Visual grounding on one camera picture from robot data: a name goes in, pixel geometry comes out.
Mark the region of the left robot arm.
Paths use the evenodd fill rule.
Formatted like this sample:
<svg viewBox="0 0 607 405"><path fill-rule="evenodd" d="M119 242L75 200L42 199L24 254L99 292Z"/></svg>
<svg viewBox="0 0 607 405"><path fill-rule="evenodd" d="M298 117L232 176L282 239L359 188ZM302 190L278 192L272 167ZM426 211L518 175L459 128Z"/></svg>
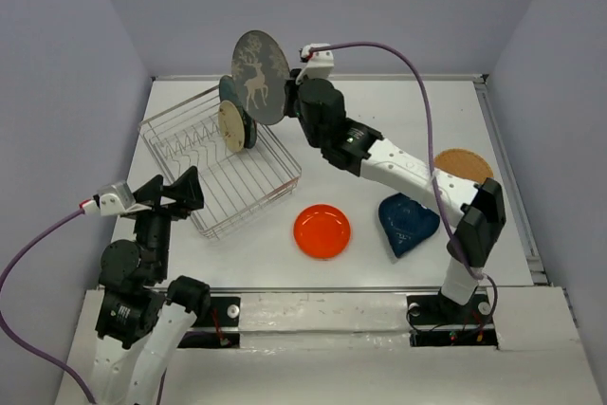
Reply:
<svg viewBox="0 0 607 405"><path fill-rule="evenodd" d="M207 284L168 277L171 226L204 207L198 170L188 168L167 185L156 175L136 190L119 182L99 190L93 205L102 216L134 220L134 236L110 243L101 254L103 297L95 331L90 378L99 404L150 404L186 332L210 313Z"/></svg>

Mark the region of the dark blue leaf dish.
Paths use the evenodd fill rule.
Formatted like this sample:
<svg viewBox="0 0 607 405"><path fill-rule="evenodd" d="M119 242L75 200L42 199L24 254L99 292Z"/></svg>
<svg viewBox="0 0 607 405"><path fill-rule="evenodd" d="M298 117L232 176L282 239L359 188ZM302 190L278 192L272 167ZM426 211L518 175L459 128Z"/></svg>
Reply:
<svg viewBox="0 0 607 405"><path fill-rule="evenodd" d="M396 193L378 206L378 221L396 259L432 237L439 228L440 217L405 194Z"/></svg>

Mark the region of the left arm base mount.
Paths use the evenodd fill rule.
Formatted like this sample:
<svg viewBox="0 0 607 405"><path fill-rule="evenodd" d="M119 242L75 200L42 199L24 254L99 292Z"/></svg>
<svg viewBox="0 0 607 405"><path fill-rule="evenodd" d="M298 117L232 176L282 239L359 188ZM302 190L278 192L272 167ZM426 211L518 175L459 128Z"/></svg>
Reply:
<svg viewBox="0 0 607 405"><path fill-rule="evenodd" d="M212 295L211 307L184 335L179 349L236 349L240 347L241 298Z"/></svg>

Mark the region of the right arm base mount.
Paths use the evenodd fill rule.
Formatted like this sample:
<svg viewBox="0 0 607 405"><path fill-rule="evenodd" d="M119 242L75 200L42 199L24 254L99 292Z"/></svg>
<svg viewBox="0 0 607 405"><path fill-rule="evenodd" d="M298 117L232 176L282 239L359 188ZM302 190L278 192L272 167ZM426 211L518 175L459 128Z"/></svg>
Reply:
<svg viewBox="0 0 607 405"><path fill-rule="evenodd" d="M406 312L410 345L414 348L497 347L491 308L488 296L482 293L473 295L465 306L443 300L438 294L410 295Z"/></svg>

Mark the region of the grey deer plate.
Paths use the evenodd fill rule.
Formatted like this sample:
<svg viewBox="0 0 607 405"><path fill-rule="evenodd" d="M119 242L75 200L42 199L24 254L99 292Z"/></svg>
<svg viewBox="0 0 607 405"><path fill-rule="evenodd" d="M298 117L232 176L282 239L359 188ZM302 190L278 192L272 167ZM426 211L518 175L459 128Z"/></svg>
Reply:
<svg viewBox="0 0 607 405"><path fill-rule="evenodd" d="M258 123L274 125L284 118L289 72L283 50L266 32L250 30L237 41L231 76L244 110Z"/></svg>

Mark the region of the cream patterned small plate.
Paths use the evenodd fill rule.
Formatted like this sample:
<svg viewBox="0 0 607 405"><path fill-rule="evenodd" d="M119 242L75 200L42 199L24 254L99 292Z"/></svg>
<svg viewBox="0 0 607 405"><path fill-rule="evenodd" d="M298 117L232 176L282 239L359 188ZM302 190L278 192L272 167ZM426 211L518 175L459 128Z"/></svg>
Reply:
<svg viewBox="0 0 607 405"><path fill-rule="evenodd" d="M237 106L231 101L221 101L218 112L221 136L230 152L237 154L245 147L245 124Z"/></svg>

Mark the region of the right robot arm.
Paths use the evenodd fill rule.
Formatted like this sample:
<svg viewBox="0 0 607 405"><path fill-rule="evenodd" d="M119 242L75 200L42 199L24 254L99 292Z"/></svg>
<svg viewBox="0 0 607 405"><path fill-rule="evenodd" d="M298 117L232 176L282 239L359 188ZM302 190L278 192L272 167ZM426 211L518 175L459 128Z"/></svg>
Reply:
<svg viewBox="0 0 607 405"><path fill-rule="evenodd" d="M405 153L378 130L348 118L344 96L331 82L310 79L300 69L290 71L285 82L284 111L335 168L403 193L441 217L451 259L436 309L449 322L466 316L506 224L501 184L460 178Z"/></svg>

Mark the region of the teal glazed plate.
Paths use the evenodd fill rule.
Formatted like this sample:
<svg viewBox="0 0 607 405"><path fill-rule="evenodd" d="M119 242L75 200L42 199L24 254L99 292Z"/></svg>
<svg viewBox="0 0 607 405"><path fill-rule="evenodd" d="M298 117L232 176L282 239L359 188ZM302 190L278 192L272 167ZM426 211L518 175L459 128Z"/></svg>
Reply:
<svg viewBox="0 0 607 405"><path fill-rule="evenodd" d="M240 111L244 124L245 124L245 147L244 149L251 149L257 140L257 124L252 117L244 109L244 104L241 102L233 77L230 75L224 75L219 80L219 98L221 101L231 101L235 104Z"/></svg>

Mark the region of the woven bamboo plate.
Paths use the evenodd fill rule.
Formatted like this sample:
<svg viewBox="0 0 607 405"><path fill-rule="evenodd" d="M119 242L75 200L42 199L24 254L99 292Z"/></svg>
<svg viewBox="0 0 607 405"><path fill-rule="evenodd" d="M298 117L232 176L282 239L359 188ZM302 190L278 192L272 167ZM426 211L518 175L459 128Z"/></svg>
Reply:
<svg viewBox="0 0 607 405"><path fill-rule="evenodd" d="M450 175L479 184L494 177L489 164L481 156L467 149L447 149L434 157L434 165Z"/></svg>

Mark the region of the orange plate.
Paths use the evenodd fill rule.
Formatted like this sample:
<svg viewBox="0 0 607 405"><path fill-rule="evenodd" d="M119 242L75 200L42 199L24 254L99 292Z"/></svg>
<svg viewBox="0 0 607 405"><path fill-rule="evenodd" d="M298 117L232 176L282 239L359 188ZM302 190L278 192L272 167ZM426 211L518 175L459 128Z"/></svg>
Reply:
<svg viewBox="0 0 607 405"><path fill-rule="evenodd" d="M346 215L327 204L315 204L302 210L293 225L298 248L316 260L330 260L348 247L351 226Z"/></svg>

